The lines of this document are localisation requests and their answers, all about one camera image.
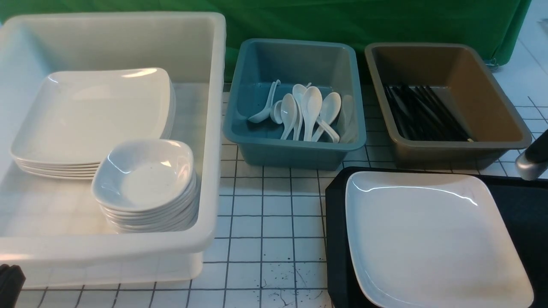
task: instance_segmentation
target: stack of plates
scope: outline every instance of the stack of plates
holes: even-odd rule
[[[192,150],[172,140],[120,144],[92,182],[93,195],[119,233],[187,229],[198,215],[198,192]]]
[[[163,69],[53,73],[13,141],[12,157],[31,174],[92,179],[117,144],[169,138],[175,103]]]

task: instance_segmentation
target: plastic container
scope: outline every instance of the plastic container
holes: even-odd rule
[[[400,167],[485,168],[532,137],[480,56],[468,46],[434,43],[376,43],[367,64]],[[394,122],[383,84],[429,85],[475,142],[411,141]]]
[[[255,124],[249,116],[261,111],[270,85],[279,79],[274,102],[291,93],[296,83],[309,82],[325,97],[335,91],[342,97],[341,110],[350,121],[335,119],[332,127],[342,136],[355,133],[347,143],[280,140],[283,126],[270,119]],[[227,139],[239,145],[248,164],[274,167],[335,170],[346,154],[366,143],[366,125],[359,86],[356,53],[337,43],[250,39],[240,47],[229,105],[223,127]],[[327,141],[325,136],[320,141]]]
[[[225,37],[225,19],[216,13],[29,15],[0,29],[0,258],[21,266],[26,288],[200,273],[218,206]],[[181,232],[117,235],[92,197],[91,181],[26,174],[9,147],[50,73],[143,67],[165,69],[174,84],[171,138],[194,152],[198,219]]]

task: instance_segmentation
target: white plastic tub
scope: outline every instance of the white plastic tub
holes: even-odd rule
[[[216,13],[29,15],[0,29],[0,263],[20,265],[25,287],[200,273],[218,204],[225,38],[225,19]],[[91,196],[91,181],[25,174],[9,147],[48,74],[143,67],[165,69],[174,83],[172,139],[195,154],[198,220],[182,232],[117,235]]]

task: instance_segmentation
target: black tray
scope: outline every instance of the black tray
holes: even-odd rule
[[[336,308],[377,307],[359,288],[346,234],[346,182],[360,171],[424,173],[351,167],[343,169],[327,187],[327,288]],[[489,187],[520,255],[535,295],[531,307],[548,307],[548,180],[474,176]]]

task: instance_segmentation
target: chopsticks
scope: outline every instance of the chopsticks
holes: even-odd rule
[[[429,86],[420,85],[412,89],[406,84],[398,87],[384,85],[384,92],[398,132],[404,138],[420,141],[473,141]]]

